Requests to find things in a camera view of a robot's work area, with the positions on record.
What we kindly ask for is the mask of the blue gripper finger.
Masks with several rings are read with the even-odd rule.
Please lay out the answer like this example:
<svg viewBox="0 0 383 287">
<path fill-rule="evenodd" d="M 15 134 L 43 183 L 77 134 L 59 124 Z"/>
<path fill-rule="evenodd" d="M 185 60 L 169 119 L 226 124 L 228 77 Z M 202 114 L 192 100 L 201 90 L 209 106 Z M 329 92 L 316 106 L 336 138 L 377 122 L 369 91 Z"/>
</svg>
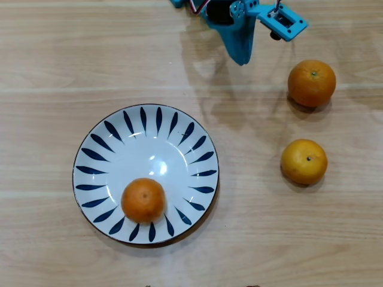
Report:
<svg viewBox="0 0 383 287">
<path fill-rule="evenodd" d="M 248 63 L 247 34 L 244 27 L 235 28 L 232 26 L 219 26 L 220 34 L 228 55 L 238 65 Z"/>
<path fill-rule="evenodd" d="M 248 43 L 248 62 L 250 61 L 251 58 L 251 53 L 253 49 L 253 39 L 254 39 L 254 29 L 256 25 L 256 13 L 255 13 L 255 8 L 252 8 L 249 10 L 248 15 L 254 18 L 254 24 L 246 29 L 246 34 L 247 34 L 247 43 Z"/>
</svg>

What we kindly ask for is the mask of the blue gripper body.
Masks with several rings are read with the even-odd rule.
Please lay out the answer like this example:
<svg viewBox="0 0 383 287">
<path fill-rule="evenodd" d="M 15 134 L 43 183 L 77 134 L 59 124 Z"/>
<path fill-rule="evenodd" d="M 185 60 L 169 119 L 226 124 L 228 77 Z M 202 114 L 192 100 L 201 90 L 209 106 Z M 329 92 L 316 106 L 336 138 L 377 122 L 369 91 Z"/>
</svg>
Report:
<svg viewBox="0 0 383 287">
<path fill-rule="evenodd" d="M 212 29 L 245 30 L 254 24 L 248 15 L 259 1 L 208 1 L 200 14 Z"/>
</svg>

